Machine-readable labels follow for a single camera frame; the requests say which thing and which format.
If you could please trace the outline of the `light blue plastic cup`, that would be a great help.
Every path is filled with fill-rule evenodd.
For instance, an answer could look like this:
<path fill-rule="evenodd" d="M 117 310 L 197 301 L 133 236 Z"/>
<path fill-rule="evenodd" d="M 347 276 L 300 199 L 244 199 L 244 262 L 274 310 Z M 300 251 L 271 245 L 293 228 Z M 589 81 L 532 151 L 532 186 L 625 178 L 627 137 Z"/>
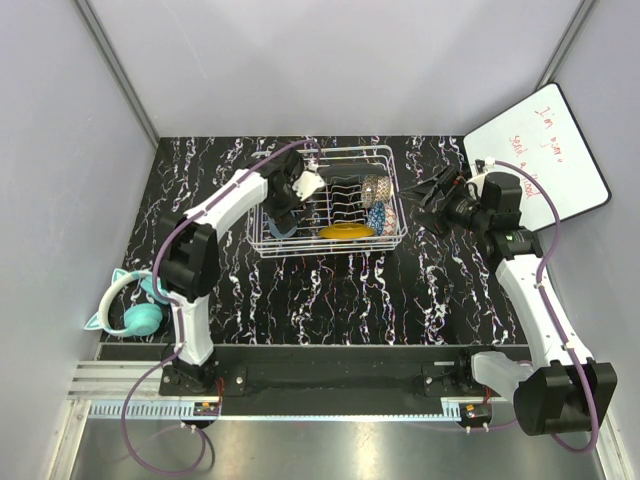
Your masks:
<path fill-rule="evenodd" d="M 287 239 L 297 232 L 297 220 L 291 214 L 278 219 L 267 217 L 269 232 L 276 239 Z"/>

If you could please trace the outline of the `yellow patterned round plate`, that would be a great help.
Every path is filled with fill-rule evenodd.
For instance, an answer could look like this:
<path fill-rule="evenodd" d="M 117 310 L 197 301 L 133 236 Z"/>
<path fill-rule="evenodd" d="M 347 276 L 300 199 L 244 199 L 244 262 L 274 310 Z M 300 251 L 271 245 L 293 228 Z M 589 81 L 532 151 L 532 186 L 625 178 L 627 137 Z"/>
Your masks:
<path fill-rule="evenodd" d="M 361 223 L 337 223 L 322 228 L 319 236 L 331 240 L 352 240 L 374 236 L 376 230 Z"/>

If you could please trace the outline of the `blue triangle patterned bowl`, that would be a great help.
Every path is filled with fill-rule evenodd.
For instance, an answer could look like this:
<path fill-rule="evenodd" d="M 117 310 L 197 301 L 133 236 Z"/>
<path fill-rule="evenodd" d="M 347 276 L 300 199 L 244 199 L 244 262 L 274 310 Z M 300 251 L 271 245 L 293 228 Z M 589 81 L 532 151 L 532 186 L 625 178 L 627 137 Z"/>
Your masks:
<path fill-rule="evenodd" d="M 366 225 L 376 236 L 393 236 L 398 229 L 397 215 L 390 204 L 377 201 L 368 211 Z"/>

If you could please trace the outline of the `brown white patterned bowl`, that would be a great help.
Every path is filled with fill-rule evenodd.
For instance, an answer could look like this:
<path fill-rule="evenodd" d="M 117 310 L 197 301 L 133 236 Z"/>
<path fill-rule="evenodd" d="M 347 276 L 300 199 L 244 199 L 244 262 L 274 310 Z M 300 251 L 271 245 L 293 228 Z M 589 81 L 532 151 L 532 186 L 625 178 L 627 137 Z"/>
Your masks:
<path fill-rule="evenodd" d="M 393 195 L 393 184 L 389 176 L 368 175 L 361 187 L 361 203 L 370 208 L 376 202 L 388 202 Z"/>

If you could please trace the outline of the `black floral square plate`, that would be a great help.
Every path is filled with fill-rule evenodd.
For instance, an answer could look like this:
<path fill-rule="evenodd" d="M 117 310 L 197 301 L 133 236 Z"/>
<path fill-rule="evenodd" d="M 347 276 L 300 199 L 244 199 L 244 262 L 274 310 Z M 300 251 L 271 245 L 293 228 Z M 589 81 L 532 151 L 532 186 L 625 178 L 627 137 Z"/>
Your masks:
<path fill-rule="evenodd" d="M 325 180 L 366 176 L 387 176 L 385 168 L 375 163 L 333 163 L 320 167 L 318 174 Z"/>

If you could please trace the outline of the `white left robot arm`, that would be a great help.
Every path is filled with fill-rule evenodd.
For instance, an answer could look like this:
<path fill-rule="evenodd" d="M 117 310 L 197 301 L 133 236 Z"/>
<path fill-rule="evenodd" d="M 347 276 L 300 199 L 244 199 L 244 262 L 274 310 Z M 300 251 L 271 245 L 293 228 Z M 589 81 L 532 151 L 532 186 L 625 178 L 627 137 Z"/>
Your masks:
<path fill-rule="evenodd" d="M 205 365 L 214 346 L 209 327 L 209 295 L 220 273 L 219 240 L 252 208 L 260 205 L 278 234 L 292 232 L 310 193 L 311 173 L 297 151 L 301 142 L 237 170 L 197 206 L 160 226 L 167 234 L 152 269 L 152 281 L 167 293 L 176 327 L 174 363 L 185 367 L 181 384 L 196 396 L 215 386 L 216 372 Z"/>

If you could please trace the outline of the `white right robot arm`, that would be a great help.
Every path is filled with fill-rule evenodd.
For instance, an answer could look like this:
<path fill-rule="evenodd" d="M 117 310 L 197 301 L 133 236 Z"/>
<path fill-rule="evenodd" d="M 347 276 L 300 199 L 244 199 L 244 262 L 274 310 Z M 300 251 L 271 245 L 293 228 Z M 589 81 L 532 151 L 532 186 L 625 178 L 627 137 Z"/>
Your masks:
<path fill-rule="evenodd" d="M 588 432 L 595 444 L 617 386 L 609 362 L 598 362 L 572 328 L 548 278 L 553 248 L 521 222 L 522 181 L 550 198 L 523 169 L 480 160 L 473 177 L 454 166 L 401 190 L 418 211 L 414 218 L 443 237 L 453 227 L 471 232 L 487 267 L 507 294 L 528 343 L 531 362 L 511 360 L 498 350 L 469 355 L 454 371 L 466 396 L 489 388 L 509 401 L 529 436 Z"/>

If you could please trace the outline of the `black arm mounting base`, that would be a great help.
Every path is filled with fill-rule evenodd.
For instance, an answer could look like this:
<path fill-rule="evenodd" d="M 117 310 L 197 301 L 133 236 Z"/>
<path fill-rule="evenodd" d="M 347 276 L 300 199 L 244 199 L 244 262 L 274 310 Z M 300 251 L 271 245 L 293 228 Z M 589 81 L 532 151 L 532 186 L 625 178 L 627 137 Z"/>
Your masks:
<path fill-rule="evenodd" d="M 303 392 L 386 390 L 430 396 L 447 390 L 476 394 L 471 357 L 506 353 L 506 347 L 454 346 L 239 346 L 220 345 L 203 368 L 165 366 L 163 396 L 257 395 L 279 390 Z"/>

